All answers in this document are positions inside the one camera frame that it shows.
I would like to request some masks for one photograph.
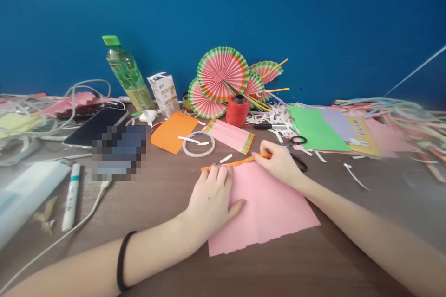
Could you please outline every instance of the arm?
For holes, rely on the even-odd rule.
[[[232,167],[212,166],[197,181],[187,209],[166,223],[136,233],[124,257],[124,284],[132,286],[184,260],[235,217],[245,200],[229,206]],[[122,239],[80,253],[27,278],[5,296],[120,294],[116,269]]]
[[[306,177],[284,146],[268,141],[253,154],[275,177],[317,205],[360,249],[417,296],[444,296],[446,257],[409,231]]]

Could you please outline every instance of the folded paper fan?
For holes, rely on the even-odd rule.
[[[197,78],[190,83],[188,96],[191,108],[202,118],[219,118],[226,112],[224,104],[213,102],[203,94]]]
[[[267,74],[269,71],[271,71],[273,68],[275,68],[278,65],[276,62],[272,61],[262,61],[258,62],[256,64],[253,64],[249,69],[251,71],[257,72],[260,77],[262,78],[262,81],[264,84],[273,81],[275,77],[280,75],[283,72],[283,68],[279,66],[274,71],[272,71],[270,74],[268,74],[266,77],[263,77],[265,74]]]
[[[236,49],[229,47],[210,50],[201,58],[197,67],[201,90],[214,102],[226,102],[233,95],[226,84],[243,93],[248,77],[245,58]]]
[[[265,84],[260,78],[260,75],[254,71],[249,71],[248,84],[246,85],[244,93],[260,102],[266,102],[270,98],[269,94],[265,91]]]

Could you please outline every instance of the black marker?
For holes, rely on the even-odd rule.
[[[268,129],[282,129],[286,130],[285,124],[254,124],[255,129],[268,130]]]

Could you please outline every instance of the small carton box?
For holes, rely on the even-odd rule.
[[[161,72],[148,77],[147,80],[150,83],[161,114],[170,117],[175,111],[180,110],[172,75]]]

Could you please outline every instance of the purple paper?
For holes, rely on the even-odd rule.
[[[310,105],[302,104],[298,105],[310,110],[318,110],[321,112],[322,118],[327,124],[342,138],[345,142],[350,142],[350,138],[356,138],[358,135],[351,126],[348,119],[339,110],[324,109],[321,107],[313,107]]]

